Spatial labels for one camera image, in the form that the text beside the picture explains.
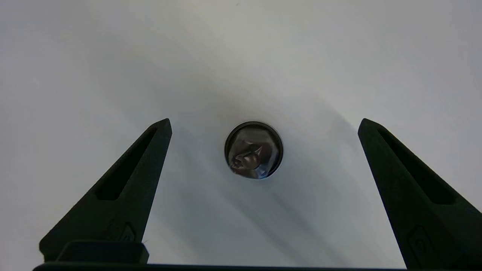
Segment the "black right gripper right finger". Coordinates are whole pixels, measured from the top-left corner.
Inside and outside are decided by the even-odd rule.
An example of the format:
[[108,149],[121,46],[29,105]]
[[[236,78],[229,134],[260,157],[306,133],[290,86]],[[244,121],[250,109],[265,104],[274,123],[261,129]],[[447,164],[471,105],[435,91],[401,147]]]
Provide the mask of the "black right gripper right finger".
[[406,268],[480,271],[481,212],[384,126],[358,137]]

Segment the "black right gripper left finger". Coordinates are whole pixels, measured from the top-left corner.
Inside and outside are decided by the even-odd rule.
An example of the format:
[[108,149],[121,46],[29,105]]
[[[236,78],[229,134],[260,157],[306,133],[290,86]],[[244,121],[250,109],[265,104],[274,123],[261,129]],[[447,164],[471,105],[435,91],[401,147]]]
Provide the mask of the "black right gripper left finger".
[[41,239],[44,261],[74,241],[141,243],[171,136],[169,119],[150,125]]

